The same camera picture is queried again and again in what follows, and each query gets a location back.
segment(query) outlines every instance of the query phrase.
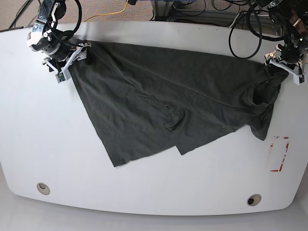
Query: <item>white table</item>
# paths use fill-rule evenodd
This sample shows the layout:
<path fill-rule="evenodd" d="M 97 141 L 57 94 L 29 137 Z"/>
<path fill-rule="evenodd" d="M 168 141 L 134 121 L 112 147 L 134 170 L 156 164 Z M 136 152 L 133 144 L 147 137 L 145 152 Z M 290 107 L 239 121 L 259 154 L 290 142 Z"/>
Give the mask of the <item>white table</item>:
<path fill-rule="evenodd" d="M 174 147 L 114 168 L 73 81 L 57 83 L 41 65 L 45 54 L 26 46 L 29 32 L 0 33 L 0 162 L 14 194 L 88 209 L 187 216 L 276 210 L 292 202 L 308 162 L 307 84 L 297 86 L 291 77 L 283 82 L 265 141 L 245 126 L 184 156 Z M 231 55 L 228 35 L 222 27 L 161 22 L 85 23 L 77 32 L 81 39 Z M 251 54 L 257 41 L 242 30 L 232 37 L 239 56 Z M 263 41 L 253 60 L 263 62 L 275 45 Z M 269 167 L 282 161 L 277 150 L 270 153 L 274 136 L 289 137 L 281 172 Z M 39 182 L 50 187 L 49 195 L 38 192 Z M 256 193 L 261 202 L 248 206 Z"/>

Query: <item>dark green t-shirt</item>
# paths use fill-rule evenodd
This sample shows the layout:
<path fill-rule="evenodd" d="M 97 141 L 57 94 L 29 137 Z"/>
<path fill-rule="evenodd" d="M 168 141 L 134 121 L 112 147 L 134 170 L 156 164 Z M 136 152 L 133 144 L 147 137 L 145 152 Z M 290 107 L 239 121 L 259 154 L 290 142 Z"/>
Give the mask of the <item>dark green t-shirt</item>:
<path fill-rule="evenodd" d="M 70 72 L 115 167 L 173 146 L 185 154 L 245 124 L 264 140 L 288 76 L 217 54 L 90 43 L 92 65 Z"/>

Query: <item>yellow cable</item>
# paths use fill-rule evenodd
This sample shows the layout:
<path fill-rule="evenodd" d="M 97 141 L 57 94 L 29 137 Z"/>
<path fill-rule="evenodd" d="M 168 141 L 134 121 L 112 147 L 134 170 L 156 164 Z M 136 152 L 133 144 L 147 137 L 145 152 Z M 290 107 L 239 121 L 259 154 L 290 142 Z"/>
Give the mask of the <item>yellow cable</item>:
<path fill-rule="evenodd" d="M 99 16 L 105 16 L 105 15 L 112 15 L 112 14 L 122 13 L 124 10 L 126 10 L 127 5 L 128 5 L 128 0 L 126 1 L 126 5 L 125 5 L 125 7 L 124 7 L 123 10 L 118 11 L 118 12 L 112 12 L 112 13 L 102 13 L 102 14 L 98 14 L 98 15 L 92 16 L 92 17 L 90 17 L 90 18 L 87 18 L 87 19 L 85 20 L 85 22 L 88 21 L 88 20 L 91 19 L 91 18 L 94 18 L 94 17 L 99 17 Z"/>

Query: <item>black cable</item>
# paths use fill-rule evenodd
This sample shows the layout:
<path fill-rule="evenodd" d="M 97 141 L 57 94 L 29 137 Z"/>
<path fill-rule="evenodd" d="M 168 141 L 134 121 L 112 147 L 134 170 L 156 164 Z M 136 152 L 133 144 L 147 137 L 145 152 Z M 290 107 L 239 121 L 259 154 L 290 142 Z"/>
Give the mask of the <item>black cable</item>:
<path fill-rule="evenodd" d="M 203 14 L 203 13 L 205 12 L 205 9 L 206 9 L 206 1 L 205 1 L 205 0 L 203 0 L 203 1 L 204 1 L 204 9 L 203 9 L 203 11 L 202 11 L 201 13 L 199 13 L 199 14 L 185 14 L 185 13 L 182 13 L 182 12 L 180 12 L 180 11 L 177 11 L 177 12 L 179 12 L 180 14 L 186 15 L 186 16 L 198 16 L 198 15 L 201 15 L 201 14 Z"/>
<path fill-rule="evenodd" d="M 81 18 L 82 18 L 82 8 L 81 8 L 81 4 L 79 2 L 79 0 L 75 0 L 76 4 L 77 4 L 77 7 L 78 7 L 78 21 L 77 21 L 77 24 L 74 28 L 74 30 L 67 30 L 65 32 L 63 32 L 60 37 L 63 38 L 64 36 L 67 36 L 64 40 L 65 41 L 68 41 L 70 40 L 74 34 L 77 32 L 77 30 L 79 29 L 80 27 L 80 24 L 81 24 Z"/>
<path fill-rule="evenodd" d="M 16 23 L 16 21 L 18 20 L 18 18 L 23 14 L 23 12 L 25 11 L 25 9 L 27 8 L 27 6 L 31 3 L 32 0 L 27 0 L 22 7 L 19 9 L 19 11 L 17 12 L 16 17 L 14 18 L 14 20 L 12 21 L 12 23 L 10 24 L 8 29 L 11 29 L 12 26 Z"/>
<path fill-rule="evenodd" d="M 259 12 L 266 12 L 266 13 L 268 13 L 269 11 L 265 11 L 265 10 L 257 10 L 258 11 L 258 14 L 259 14 Z"/>
<path fill-rule="evenodd" d="M 200 22 L 195 22 L 195 21 L 191 21 L 191 20 L 188 20 L 188 19 L 177 19 L 174 22 L 180 23 L 179 20 L 186 21 L 186 22 L 189 22 L 189 23 L 194 23 L 194 24 L 204 24 L 204 25 L 221 26 L 221 27 L 228 27 L 228 26 L 231 25 L 231 24 L 228 24 L 228 25 L 218 25 L 218 24 L 215 24 L 215 23 L 200 23 Z"/>
<path fill-rule="evenodd" d="M 251 33 L 253 33 L 255 36 L 259 37 L 260 35 L 252 28 L 251 24 L 250 24 L 250 15 L 251 15 L 252 10 L 249 8 L 246 14 L 246 24 L 248 29 L 251 31 Z M 267 41 L 272 41 L 272 42 L 277 42 L 277 41 L 283 41 L 284 37 L 278 37 L 278 38 L 274 38 L 274 37 L 270 37 L 270 36 L 264 36 L 262 35 L 262 39 L 267 40 Z"/>
<path fill-rule="evenodd" d="M 181 5 L 181 6 L 187 6 L 187 5 L 192 4 L 193 1 L 188 1 L 188 3 L 183 3 L 183 2 L 181 2 L 181 1 L 176 1 L 176 3 L 177 3 L 178 5 Z"/>
<path fill-rule="evenodd" d="M 224 8 L 224 9 L 218 9 L 218 8 L 216 8 L 216 6 L 215 6 L 215 4 L 214 4 L 214 0 L 212 0 L 212 6 L 213 6 L 213 8 L 214 8 L 215 10 L 217 10 L 217 11 L 225 11 L 225 10 L 229 9 L 229 8 L 232 6 L 232 3 L 229 2 L 229 6 L 227 6 L 227 7 Z"/>
<path fill-rule="evenodd" d="M 28 1 L 26 1 L 26 2 L 19 8 L 19 10 L 17 11 L 17 13 L 16 13 L 16 15 L 15 15 L 15 18 L 16 18 L 17 15 L 20 13 L 20 11 L 25 7 L 25 5 L 26 5 L 27 2 L 28 2 Z"/>
<path fill-rule="evenodd" d="M 51 25 L 50 25 L 50 23 L 49 23 L 49 21 L 48 21 L 48 15 L 47 15 L 47 12 L 46 12 L 46 9 L 45 9 L 44 5 L 40 2 L 40 0 L 38 0 L 38 2 L 39 2 L 40 7 L 42 8 L 42 10 L 44 11 L 44 14 L 45 14 L 45 17 L 46 17 L 47 25 L 48 25 L 48 27 L 50 28 L 51 33 L 53 34 L 53 36 L 55 36 L 55 38 L 56 38 L 59 42 L 61 42 L 61 43 L 65 43 L 65 44 L 70 45 L 70 46 L 82 47 L 82 46 L 80 46 L 80 45 L 77 45 L 77 44 L 70 43 L 70 42 L 67 42 L 67 41 L 65 41 L 65 40 L 62 40 L 62 39 L 60 39 L 60 38 L 58 38 L 58 37 L 56 36 L 55 32 L 53 31 L 53 28 L 51 27 Z"/>
<path fill-rule="evenodd" d="M 254 56 L 258 53 L 258 51 L 260 50 L 260 47 L 261 47 L 261 44 L 262 44 L 262 26 L 261 26 L 260 19 L 259 19 L 259 17 L 258 17 L 258 14 L 256 13 L 254 7 L 253 7 L 252 4 L 250 3 L 250 0 L 246 0 L 246 1 L 247 1 L 247 4 L 249 5 L 249 7 L 252 9 L 252 12 L 253 12 L 254 15 L 256 16 L 256 20 L 257 20 L 257 23 L 258 23 L 258 26 L 259 26 L 259 43 L 258 43 L 258 47 L 257 47 L 256 51 L 255 51 L 252 55 L 250 55 L 250 56 L 248 56 L 248 57 L 239 57 L 239 56 L 237 56 L 237 55 L 233 52 L 232 47 L 231 47 L 231 35 L 232 35 L 232 32 L 233 32 L 233 30 L 234 30 L 236 24 L 237 24 L 243 17 L 245 17 L 245 14 L 243 14 L 241 17 L 239 17 L 239 18 L 236 20 L 236 22 L 235 22 L 234 25 L 232 26 L 232 29 L 231 29 L 230 34 L 229 34 L 229 49 L 230 49 L 232 55 L 233 55 L 234 57 L 236 57 L 236 58 L 239 58 L 239 59 L 250 59 L 250 58 L 254 57 Z"/>
<path fill-rule="evenodd" d="M 55 58 L 55 62 L 56 62 L 56 67 L 57 67 L 57 70 L 58 72 L 60 73 L 61 72 L 61 68 L 60 68 L 60 65 L 59 65 L 59 61 L 58 61 L 58 56 L 59 56 L 60 53 L 57 54 L 56 58 Z"/>
<path fill-rule="evenodd" d="M 244 29 L 245 17 L 243 17 L 242 30 Z"/>
<path fill-rule="evenodd" d="M 152 21 L 154 19 L 154 11 L 152 11 L 152 12 L 153 12 L 153 16 L 152 16 L 152 18 L 149 21 Z"/>
<path fill-rule="evenodd" d="M 246 0 L 242 0 L 242 1 L 223 0 L 223 1 L 229 2 L 229 3 L 237 5 L 237 6 L 245 6 L 245 5 L 247 5 Z"/>
<path fill-rule="evenodd" d="M 30 23 L 29 23 L 27 26 L 29 26 L 29 25 L 32 23 L 33 19 L 35 19 L 37 16 L 38 16 L 38 15 L 35 15 L 35 16 L 31 19 Z"/>

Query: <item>cloth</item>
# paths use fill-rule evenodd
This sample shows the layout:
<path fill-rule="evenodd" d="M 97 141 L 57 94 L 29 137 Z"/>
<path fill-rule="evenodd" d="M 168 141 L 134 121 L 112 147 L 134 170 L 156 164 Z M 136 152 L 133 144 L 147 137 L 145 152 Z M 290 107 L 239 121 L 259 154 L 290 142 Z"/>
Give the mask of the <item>cloth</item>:
<path fill-rule="evenodd" d="M 233 57 L 90 41 L 73 81 L 113 165 L 176 146 L 181 154 L 248 124 L 264 140 L 288 76 Z"/>

